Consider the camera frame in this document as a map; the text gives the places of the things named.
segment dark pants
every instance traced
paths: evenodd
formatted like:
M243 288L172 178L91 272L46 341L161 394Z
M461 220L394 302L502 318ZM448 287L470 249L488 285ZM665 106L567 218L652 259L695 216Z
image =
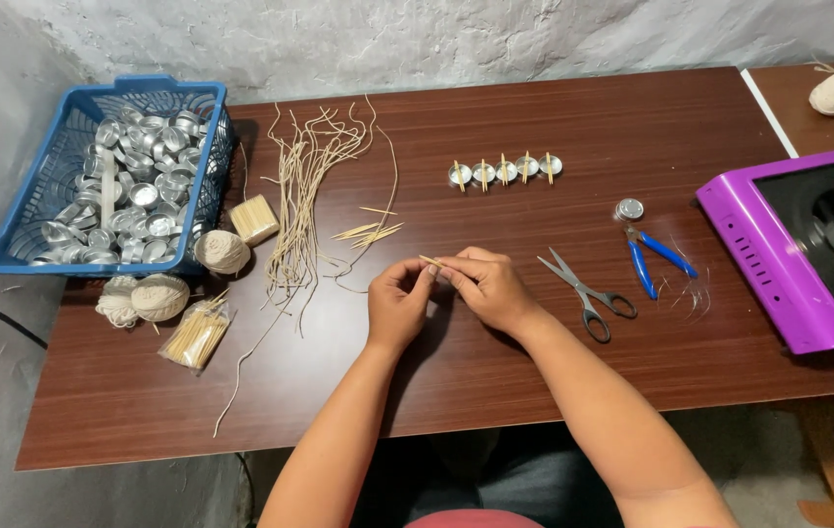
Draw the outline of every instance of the dark pants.
M505 427L474 479L457 478L425 436L377 443L353 528L399 528L460 508L507 510L544 528L622 526L609 489L564 422Z

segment person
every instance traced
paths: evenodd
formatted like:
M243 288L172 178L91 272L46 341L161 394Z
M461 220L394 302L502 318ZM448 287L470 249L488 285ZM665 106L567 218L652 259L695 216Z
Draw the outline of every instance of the person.
M393 264L371 283L364 349L293 450L258 527L345 528L359 516L362 505L356 508L356 502L366 474L371 479L369 465L391 375L423 328L437 272L482 323L503 331L530 355L564 417L569 429L564 434L572 436L605 482L608 491L603 492L611 494L621 516L615 523L628 528L737 526L714 483L665 419L537 303L508 257L470 247L437 260L445 268L412 258ZM556 461L544 467L556 467ZM395 470L381 466L372 470ZM550 486L539 489L532 494L549 494ZM523 486L510 493L515 500L525 494ZM476 504L435 511L407 527L541 526L528 515L486 508ZM604 528L597 521L582 525Z

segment blue pliers handle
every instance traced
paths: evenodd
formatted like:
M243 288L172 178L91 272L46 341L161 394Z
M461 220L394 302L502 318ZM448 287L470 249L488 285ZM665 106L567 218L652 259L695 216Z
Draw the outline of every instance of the blue pliers handle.
M645 265L645 257L642 255L641 249L638 247L638 242L642 242L648 246L652 251L658 255L666 258L671 264L678 267L679 270L687 273L692 279L698 277L698 273L694 268L681 258L680 255L671 251L668 246L658 242L652 237L646 235L643 231L636 231L631 225L625 226L625 234L629 238L629 252L632 254L632 264L635 267L635 272L638 274L638 280L642 282L642 287L645 292L649 294L652 300L658 299L658 291L655 290L652 278L649 276L649 269Z

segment wooden table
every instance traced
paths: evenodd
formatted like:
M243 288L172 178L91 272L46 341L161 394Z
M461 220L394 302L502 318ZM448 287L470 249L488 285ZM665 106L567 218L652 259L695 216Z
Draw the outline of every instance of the wooden table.
M834 117L819 114L809 104L811 90L831 75L815 66L751 67L743 72L793 158L834 150Z
M417 254L451 255L475 244L511 256L543 305L660 410L727 405L834 393L834 352L792 358L734 267L704 215L688 206L694 190L728 169L785 158L735 68L645 73L479 88L380 94L377 123L394 142L400 191L399 233L379 242L342 279L364 288L391 262ZM286 102L300 119L318 107L346 109L363 97ZM248 195L274 205L279 191L259 176L277 174L266 137L273 105L230 108L249 158ZM291 134L286 122L278 135ZM467 197L449 186L453 159L494 162L530 150L561 157L551 187L478 187ZM320 241L329 255L353 252L329 236L366 222L382 208L393 180L390 149L377 135L371 151L336 166L316 204ZM231 196L240 194L235 177ZM661 284L659 303L637 282L613 208L622 198L646 208L641 226L673 238L709 285L711 307L688 318L686 281L646 251ZM246 360L240 393L218 438L212 429L234 390L235 362L275 318L260 311L262 265L230 283L235 323L200 378L156 354L146 325L114 330L94 313L94 292L71 284L47 351L17 469L187 457L294 444L364 343L366 298L323 280L303 318L282 318ZM612 341L598 345L580 326L574 291L535 258L553 247L579 277L615 290L638 307L635 320L601 308ZM321 263L320 273L329 271ZM211 284L211 288L223 285ZM440 295L423 334L397 370L385 434L410 435L559 420L540 375L517 344L486 330L458 298Z

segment floor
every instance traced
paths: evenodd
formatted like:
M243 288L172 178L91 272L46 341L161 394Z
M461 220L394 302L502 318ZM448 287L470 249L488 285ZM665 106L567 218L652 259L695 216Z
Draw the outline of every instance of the floor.
M816 462L804 456L793 415L745 405L671 412L666 417L714 478L741 526L811 526L796 502L823 500L826 492ZM257 514L290 452L248 454Z

